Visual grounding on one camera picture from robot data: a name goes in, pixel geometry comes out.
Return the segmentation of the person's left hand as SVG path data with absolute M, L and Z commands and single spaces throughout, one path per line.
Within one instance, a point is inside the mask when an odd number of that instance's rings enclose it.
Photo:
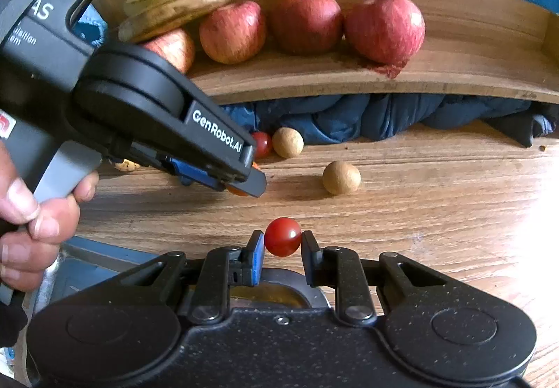
M 75 235 L 81 203 L 93 199 L 99 174 L 85 176 L 64 198 L 38 203 L 20 177 L 8 150 L 1 148 L 1 219 L 16 226 L 1 237 L 1 280 L 31 292 L 55 261 L 60 245 Z

